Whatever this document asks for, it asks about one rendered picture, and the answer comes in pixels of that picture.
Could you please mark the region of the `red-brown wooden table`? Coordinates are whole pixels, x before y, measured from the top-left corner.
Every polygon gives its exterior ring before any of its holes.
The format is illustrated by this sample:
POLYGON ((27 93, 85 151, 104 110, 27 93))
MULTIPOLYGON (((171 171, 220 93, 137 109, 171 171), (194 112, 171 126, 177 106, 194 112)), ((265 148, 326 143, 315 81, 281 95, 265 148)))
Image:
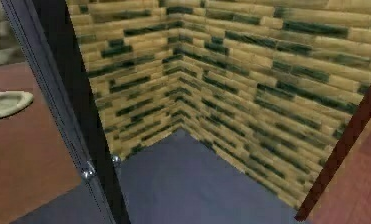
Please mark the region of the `red-brown wooden table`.
POLYGON ((0 119, 0 224, 10 224, 81 179, 29 65, 0 66, 1 91, 33 95, 25 109, 0 119))

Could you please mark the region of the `pale green oval dish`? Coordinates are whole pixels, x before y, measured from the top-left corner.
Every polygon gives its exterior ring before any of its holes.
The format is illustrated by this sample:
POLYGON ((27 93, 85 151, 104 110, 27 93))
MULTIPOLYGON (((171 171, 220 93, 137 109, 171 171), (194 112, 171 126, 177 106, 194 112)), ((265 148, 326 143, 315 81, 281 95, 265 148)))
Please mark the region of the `pale green oval dish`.
POLYGON ((34 96, 25 91, 0 92, 0 119, 16 114, 33 102, 34 96))

